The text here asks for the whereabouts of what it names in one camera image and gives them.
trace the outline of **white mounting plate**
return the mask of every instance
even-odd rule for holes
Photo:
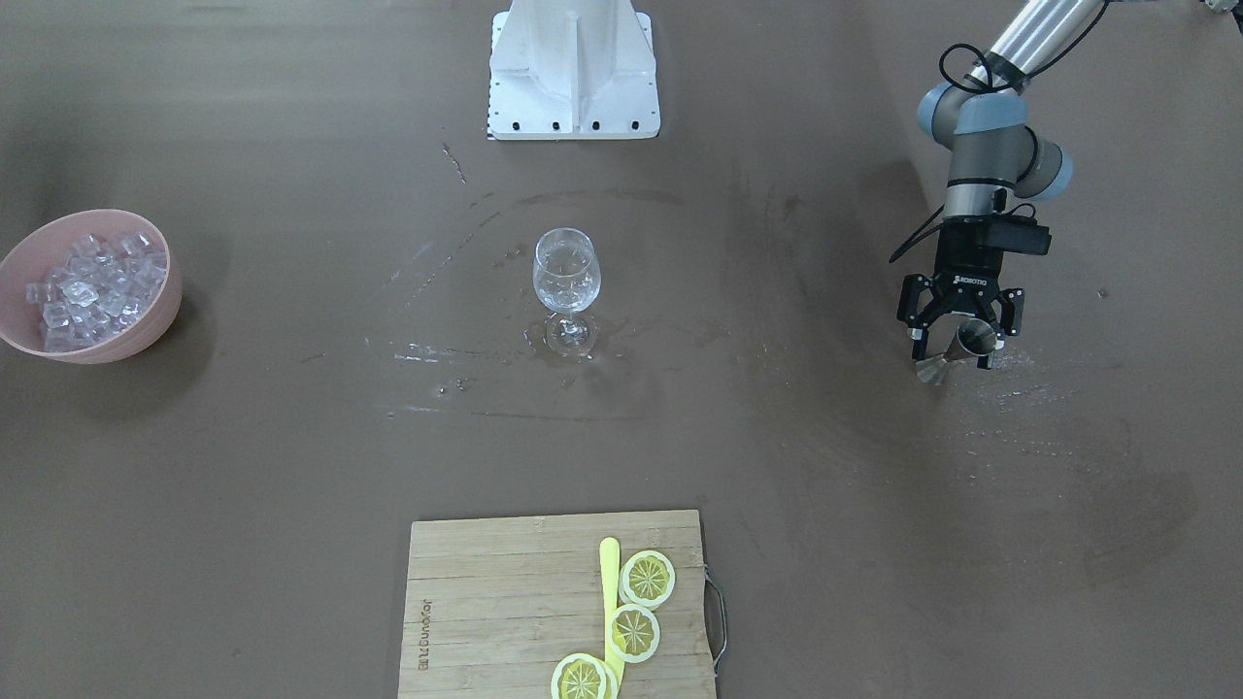
[[[508,16],[498,12],[492,19],[492,49]],[[635,16],[650,49],[651,17],[644,12]],[[655,75],[615,75],[595,95],[584,97],[577,129],[571,128],[571,101],[543,90],[530,76],[493,72],[488,86],[487,137],[497,141],[631,139],[660,133]]]

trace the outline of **white plastic stand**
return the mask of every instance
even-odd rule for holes
[[[500,141],[660,132],[651,19],[630,0],[513,0],[492,20],[487,134]]]

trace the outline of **wooden cutting board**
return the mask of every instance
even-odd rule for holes
[[[599,544],[644,549],[677,583],[660,648],[626,665],[619,699],[716,699],[696,510],[414,522],[401,636],[403,699],[547,699],[557,662],[604,657]]]

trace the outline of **yellow knife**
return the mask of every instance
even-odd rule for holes
[[[622,673],[625,672],[625,660],[613,652],[609,644],[609,619],[618,609],[618,578],[622,573],[622,550],[618,540],[612,536],[600,540],[600,582],[604,587],[604,664],[618,675],[618,685],[622,684]]]

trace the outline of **wine glass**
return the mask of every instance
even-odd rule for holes
[[[592,239],[573,228],[539,236],[532,281],[539,302],[552,311],[544,321],[548,346],[567,356],[590,352],[597,331],[583,311],[600,294],[600,262]]]

